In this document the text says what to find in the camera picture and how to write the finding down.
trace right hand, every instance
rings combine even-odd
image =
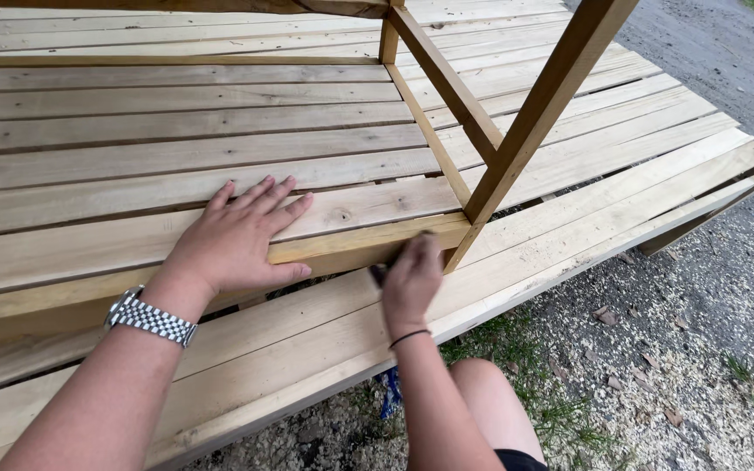
[[[409,241],[383,283],[383,316],[389,337],[426,329],[426,309],[441,286],[441,247],[432,234]]]

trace dirt ground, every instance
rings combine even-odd
[[[754,135],[749,8],[736,0],[640,0],[617,40]],[[527,303],[529,328],[568,372],[566,390],[592,398],[592,422],[624,452],[621,460],[599,458],[588,467],[754,469],[754,406],[722,359],[724,352],[754,358],[754,196],[674,252],[676,260],[630,251],[632,263],[614,258]],[[592,319],[589,313],[605,305],[623,313],[619,324]],[[585,358],[587,350],[598,358]],[[655,392],[637,385],[634,368]],[[607,386],[609,375],[622,391]],[[368,384],[356,386],[184,469],[404,469],[402,416],[375,419],[379,396]],[[679,411],[683,424],[670,425],[665,409]],[[566,456],[565,450],[547,453]],[[567,459],[551,463],[570,468]]]

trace dry leaf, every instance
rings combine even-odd
[[[643,370],[638,369],[638,368],[634,368],[634,376],[643,381],[648,380],[648,375],[646,375]]]
[[[624,262],[628,263],[629,265],[633,265],[633,263],[636,263],[633,257],[631,257],[627,252],[622,252],[618,255],[616,255],[618,258],[622,259]]]
[[[676,409],[665,409],[665,417],[674,427],[679,427],[679,424],[683,423],[683,415]]]
[[[519,365],[517,365],[514,361],[508,361],[505,363],[506,366],[508,366],[508,369],[511,370],[511,373],[514,373],[515,375],[519,374]]]
[[[604,306],[597,311],[594,311],[592,313],[592,317],[600,320],[602,323],[606,325],[615,325],[618,324],[618,314],[615,314],[609,310],[609,306]]]
[[[563,380],[563,382],[566,382],[566,378],[568,375],[566,374],[566,370],[560,368],[560,366],[557,365],[557,362],[554,361],[552,358],[549,358],[549,366],[551,367],[551,370],[555,373],[555,376],[560,378],[560,380]]]
[[[618,381],[618,378],[612,375],[609,378],[607,378],[607,386],[612,387],[616,391],[624,390],[624,388],[622,388],[622,383]]]
[[[648,361],[648,363],[653,366],[656,369],[659,369],[659,362],[652,356],[648,354],[642,354],[643,358]]]
[[[641,387],[645,391],[656,393],[655,389],[652,388],[652,387],[650,387],[650,385],[648,383],[644,382],[643,380],[640,380],[638,378],[634,378],[634,380],[636,380],[636,384],[638,384],[639,387]]]

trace wristwatch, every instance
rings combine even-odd
[[[138,285],[120,295],[115,304],[110,307],[110,313],[104,321],[104,328],[109,330],[117,324],[138,327],[159,337],[173,340],[182,345],[182,348],[187,348],[191,338],[194,337],[194,332],[197,331],[197,325],[142,302],[137,298],[142,289],[144,285]]]

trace left hand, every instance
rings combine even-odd
[[[309,276],[310,267],[303,263],[267,261],[270,239],[312,204],[308,193],[278,208],[295,186],[293,176],[278,185],[267,176],[227,204],[235,184],[226,182],[147,284],[148,297],[177,289],[209,301],[219,293],[288,284]]]

